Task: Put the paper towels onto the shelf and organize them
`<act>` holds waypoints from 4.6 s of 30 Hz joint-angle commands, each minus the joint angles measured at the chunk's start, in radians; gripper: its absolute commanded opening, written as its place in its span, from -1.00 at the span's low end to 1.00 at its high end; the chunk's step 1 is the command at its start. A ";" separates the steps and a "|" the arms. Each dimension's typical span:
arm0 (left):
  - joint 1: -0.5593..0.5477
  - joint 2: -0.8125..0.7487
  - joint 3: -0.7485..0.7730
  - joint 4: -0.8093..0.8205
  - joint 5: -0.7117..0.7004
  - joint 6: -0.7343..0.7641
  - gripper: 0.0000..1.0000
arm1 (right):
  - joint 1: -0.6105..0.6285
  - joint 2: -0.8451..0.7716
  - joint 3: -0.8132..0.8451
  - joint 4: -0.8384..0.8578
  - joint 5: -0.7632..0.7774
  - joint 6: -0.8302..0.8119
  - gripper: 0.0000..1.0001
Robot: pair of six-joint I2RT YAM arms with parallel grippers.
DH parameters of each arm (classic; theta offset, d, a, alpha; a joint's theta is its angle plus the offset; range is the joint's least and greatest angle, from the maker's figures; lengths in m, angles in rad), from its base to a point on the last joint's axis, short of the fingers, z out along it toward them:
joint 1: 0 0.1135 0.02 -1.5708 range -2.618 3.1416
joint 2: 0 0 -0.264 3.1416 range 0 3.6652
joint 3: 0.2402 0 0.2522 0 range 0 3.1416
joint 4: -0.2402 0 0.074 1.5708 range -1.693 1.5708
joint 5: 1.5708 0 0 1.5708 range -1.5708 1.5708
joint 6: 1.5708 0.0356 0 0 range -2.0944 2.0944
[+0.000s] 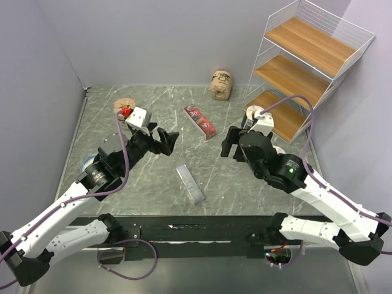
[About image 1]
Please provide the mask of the blue clear-wrapped paper roll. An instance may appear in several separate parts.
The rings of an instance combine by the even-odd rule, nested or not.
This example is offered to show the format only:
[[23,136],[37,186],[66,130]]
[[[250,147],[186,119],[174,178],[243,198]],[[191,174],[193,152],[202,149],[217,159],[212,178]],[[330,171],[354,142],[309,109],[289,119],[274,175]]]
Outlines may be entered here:
[[96,155],[90,154],[80,165],[80,171],[83,172],[85,169],[94,162]]

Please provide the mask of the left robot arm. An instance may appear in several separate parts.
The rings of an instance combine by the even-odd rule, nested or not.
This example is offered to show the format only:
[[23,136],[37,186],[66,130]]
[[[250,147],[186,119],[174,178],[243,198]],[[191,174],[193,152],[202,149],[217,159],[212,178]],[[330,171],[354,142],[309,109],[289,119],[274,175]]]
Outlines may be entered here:
[[35,283],[50,266],[75,252],[98,244],[115,246],[123,239],[123,228],[111,214],[69,233],[62,231],[86,208],[121,190],[146,153],[170,156],[179,137],[154,122],[146,132],[131,132],[131,138],[121,133],[108,136],[93,162],[51,206],[24,227],[1,232],[1,260],[20,286]]

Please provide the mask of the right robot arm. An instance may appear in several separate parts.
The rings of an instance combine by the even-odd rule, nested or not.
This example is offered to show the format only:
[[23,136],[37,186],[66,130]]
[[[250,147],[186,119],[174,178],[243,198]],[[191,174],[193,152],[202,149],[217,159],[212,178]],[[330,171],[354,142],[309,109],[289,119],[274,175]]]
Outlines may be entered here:
[[258,238],[271,245],[289,240],[321,244],[357,265],[368,266],[383,254],[382,236],[391,217],[368,211],[333,189],[306,160],[278,152],[271,142],[272,129],[270,115],[255,117],[250,129],[231,126],[222,141],[221,156],[228,157],[236,145],[234,160],[247,163],[257,179],[308,203],[329,220],[276,213]]

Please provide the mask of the blue printed paper roll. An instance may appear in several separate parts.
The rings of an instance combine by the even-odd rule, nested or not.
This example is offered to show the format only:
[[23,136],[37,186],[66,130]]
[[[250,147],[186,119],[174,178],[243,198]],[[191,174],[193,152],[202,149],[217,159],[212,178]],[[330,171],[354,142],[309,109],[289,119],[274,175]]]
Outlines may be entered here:
[[284,151],[283,148],[281,148],[281,147],[279,147],[279,146],[276,146],[276,145],[273,145],[273,148],[276,150],[276,152],[277,152],[278,154],[285,154],[285,151]]

